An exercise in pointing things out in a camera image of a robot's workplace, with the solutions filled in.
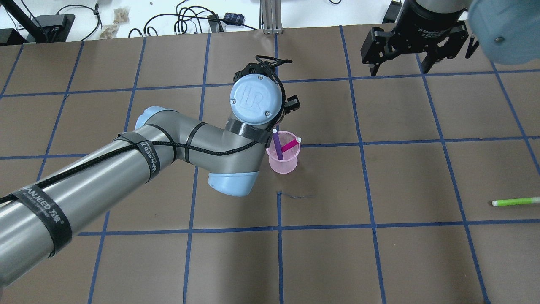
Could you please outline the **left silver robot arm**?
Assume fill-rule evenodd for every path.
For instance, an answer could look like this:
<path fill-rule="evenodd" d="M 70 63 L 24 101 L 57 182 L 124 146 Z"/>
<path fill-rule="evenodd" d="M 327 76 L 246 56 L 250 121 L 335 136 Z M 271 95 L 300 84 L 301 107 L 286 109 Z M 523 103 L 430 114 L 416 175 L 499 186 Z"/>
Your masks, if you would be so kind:
<path fill-rule="evenodd" d="M 63 250 L 87 225 L 175 161 L 209 172 L 208 184 L 246 196 L 259 175 L 272 129 L 299 109 L 275 76 L 235 80 L 226 126 L 161 106 L 147 108 L 135 129 L 61 171 L 1 199 L 0 280 L 6 288 Z"/>

